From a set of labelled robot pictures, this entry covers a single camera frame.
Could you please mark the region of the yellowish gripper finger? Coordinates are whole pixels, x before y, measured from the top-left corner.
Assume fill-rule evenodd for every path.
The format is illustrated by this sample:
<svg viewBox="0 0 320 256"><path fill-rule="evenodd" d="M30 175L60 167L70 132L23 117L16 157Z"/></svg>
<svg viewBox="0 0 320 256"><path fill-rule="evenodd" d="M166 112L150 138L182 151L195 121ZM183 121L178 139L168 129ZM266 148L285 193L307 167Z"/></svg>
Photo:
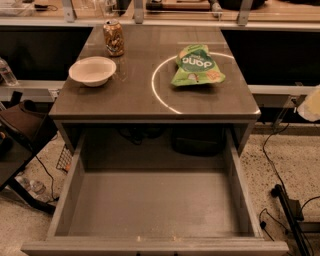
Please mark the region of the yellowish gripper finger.
<svg viewBox="0 0 320 256"><path fill-rule="evenodd" d="M320 120L320 85L316 86L297 108L298 114L305 120Z"/></svg>

